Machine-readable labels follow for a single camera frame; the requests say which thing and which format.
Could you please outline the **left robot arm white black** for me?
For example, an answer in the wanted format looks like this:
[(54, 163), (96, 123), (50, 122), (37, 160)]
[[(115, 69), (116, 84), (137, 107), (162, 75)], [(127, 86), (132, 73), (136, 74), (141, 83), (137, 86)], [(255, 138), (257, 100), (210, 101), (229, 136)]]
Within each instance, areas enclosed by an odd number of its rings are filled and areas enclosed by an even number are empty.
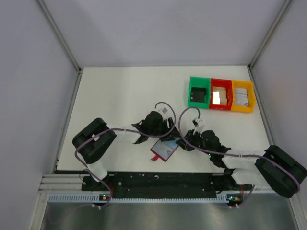
[(102, 156), (112, 143), (141, 144), (149, 137), (158, 138), (161, 142), (180, 138), (175, 122), (165, 107), (154, 109), (140, 122), (122, 128), (112, 127), (103, 119), (96, 118), (73, 138), (72, 144), (81, 155), (77, 159), (99, 182), (107, 176)]

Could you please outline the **red leather card holder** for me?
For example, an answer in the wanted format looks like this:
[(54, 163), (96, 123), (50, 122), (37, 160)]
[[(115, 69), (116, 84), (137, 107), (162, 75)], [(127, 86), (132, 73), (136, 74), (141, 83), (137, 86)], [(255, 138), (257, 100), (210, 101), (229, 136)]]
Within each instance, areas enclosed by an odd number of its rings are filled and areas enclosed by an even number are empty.
[(177, 141), (179, 139), (167, 140), (167, 141), (157, 141), (151, 148), (151, 152), (154, 156), (151, 158), (151, 161), (162, 160), (167, 162), (168, 159), (178, 148)]

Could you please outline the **white VIP card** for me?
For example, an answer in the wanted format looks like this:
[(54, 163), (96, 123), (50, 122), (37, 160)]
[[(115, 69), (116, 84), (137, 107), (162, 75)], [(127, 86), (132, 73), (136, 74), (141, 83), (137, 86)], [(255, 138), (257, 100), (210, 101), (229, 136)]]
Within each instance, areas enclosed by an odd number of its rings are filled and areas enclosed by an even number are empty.
[(161, 158), (166, 160), (170, 157), (176, 147), (177, 144), (175, 141), (159, 141), (153, 146), (153, 151), (157, 153)]

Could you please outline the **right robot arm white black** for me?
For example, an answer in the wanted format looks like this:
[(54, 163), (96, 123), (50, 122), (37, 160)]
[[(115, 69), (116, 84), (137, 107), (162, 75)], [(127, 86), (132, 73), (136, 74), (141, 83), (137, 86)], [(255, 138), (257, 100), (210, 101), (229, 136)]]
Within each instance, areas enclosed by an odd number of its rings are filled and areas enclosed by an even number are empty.
[(180, 137), (181, 148), (206, 153), (213, 165), (238, 185), (268, 187), (291, 198), (307, 176), (306, 168), (276, 145), (259, 151), (236, 150), (222, 145), (212, 130), (200, 133), (192, 129)]

